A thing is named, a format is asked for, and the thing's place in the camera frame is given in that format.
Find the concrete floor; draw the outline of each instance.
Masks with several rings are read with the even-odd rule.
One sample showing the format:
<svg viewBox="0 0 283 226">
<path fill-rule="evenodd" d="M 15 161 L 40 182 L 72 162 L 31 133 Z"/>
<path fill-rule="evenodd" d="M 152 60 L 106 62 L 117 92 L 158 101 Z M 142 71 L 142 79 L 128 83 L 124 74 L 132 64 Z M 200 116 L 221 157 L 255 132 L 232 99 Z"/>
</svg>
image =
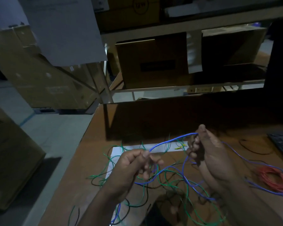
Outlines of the concrete floor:
<svg viewBox="0 0 283 226">
<path fill-rule="evenodd" d="M 260 50 L 270 54 L 271 48 L 272 41 L 265 41 Z M 263 84 L 246 85 L 243 89 L 259 87 Z M 173 97 L 183 93 L 183 90 L 135 92 L 135 98 Z M 132 101 L 132 94 L 117 93 L 113 100 Z M 46 152 L 46 158 L 61 157 L 38 199 L 27 209 L 24 220 L 18 222 L 13 217 L 6 217 L 7 213 L 0 216 L 0 226 L 37 226 L 93 115 L 35 115 L 8 81 L 0 82 L 0 107 Z M 10 210 L 14 217 L 19 215 L 17 208 Z"/>
</svg>

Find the blue floor line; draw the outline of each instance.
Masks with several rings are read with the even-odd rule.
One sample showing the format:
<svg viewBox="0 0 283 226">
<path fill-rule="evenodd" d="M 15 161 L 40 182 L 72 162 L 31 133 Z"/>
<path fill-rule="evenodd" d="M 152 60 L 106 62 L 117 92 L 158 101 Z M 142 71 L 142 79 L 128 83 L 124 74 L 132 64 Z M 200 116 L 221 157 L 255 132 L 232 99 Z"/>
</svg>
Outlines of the blue floor line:
<svg viewBox="0 0 283 226">
<path fill-rule="evenodd" d="M 29 121 L 31 118 L 33 118 L 33 116 L 35 115 L 35 113 L 30 114 L 27 118 L 25 118 L 20 124 L 19 126 L 23 126 L 27 121 Z"/>
</svg>

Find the person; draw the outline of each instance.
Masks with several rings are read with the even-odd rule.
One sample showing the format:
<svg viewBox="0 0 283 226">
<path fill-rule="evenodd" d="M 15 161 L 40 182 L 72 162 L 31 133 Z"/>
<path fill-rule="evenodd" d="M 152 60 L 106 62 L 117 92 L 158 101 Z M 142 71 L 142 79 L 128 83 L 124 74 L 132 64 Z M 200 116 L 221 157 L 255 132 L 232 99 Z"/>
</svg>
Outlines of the person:
<svg viewBox="0 0 283 226">
<path fill-rule="evenodd" d="M 283 226 L 283 219 L 265 204 L 238 175 L 221 141 L 202 124 L 190 137 L 187 150 L 197 162 L 205 182 L 223 199 L 238 225 Z M 88 206 L 79 226 L 108 226 L 115 207 L 130 191 L 140 170 L 149 179 L 149 163 L 162 165 L 159 156 L 135 149 L 124 152 L 104 186 Z"/>
</svg>

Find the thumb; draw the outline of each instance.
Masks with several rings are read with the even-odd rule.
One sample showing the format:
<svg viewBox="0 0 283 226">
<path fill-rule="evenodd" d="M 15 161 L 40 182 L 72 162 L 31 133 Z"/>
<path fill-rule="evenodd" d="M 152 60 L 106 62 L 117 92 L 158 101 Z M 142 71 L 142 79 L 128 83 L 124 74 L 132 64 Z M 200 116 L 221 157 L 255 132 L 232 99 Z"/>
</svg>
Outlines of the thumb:
<svg viewBox="0 0 283 226">
<path fill-rule="evenodd" d="M 211 153 L 214 150 L 215 146 L 212 143 L 204 124 L 199 125 L 198 136 L 205 152 Z"/>
<path fill-rule="evenodd" d="M 140 168 L 144 167 L 150 158 L 150 152 L 144 151 L 139 156 L 137 156 L 134 161 L 129 165 L 129 170 L 132 171 L 132 174 L 136 174 Z"/>
</svg>

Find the coiled red wire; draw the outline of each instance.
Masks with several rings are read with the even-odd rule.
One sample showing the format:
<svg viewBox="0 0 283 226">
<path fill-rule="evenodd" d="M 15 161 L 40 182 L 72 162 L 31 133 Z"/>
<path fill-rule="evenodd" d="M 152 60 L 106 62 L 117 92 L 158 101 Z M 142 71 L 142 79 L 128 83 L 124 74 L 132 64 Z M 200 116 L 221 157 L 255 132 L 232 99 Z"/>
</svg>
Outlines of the coiled red wire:
<svg viewBox="0 0 283 226">
<path fill-rule="evenodd" d="M 268 166 L 263 166 L 263 167 L 257 168 L 257 172 L 262 182 L 264 182 L 272 190 L 283 193 L 283 173 L 279 169 L 268 167 Z M 282 182 L 275 183 L 269 178 L 268 174 L 274 174 L 274 175 L 279 176 L 282 179 Z"/>
</svg>

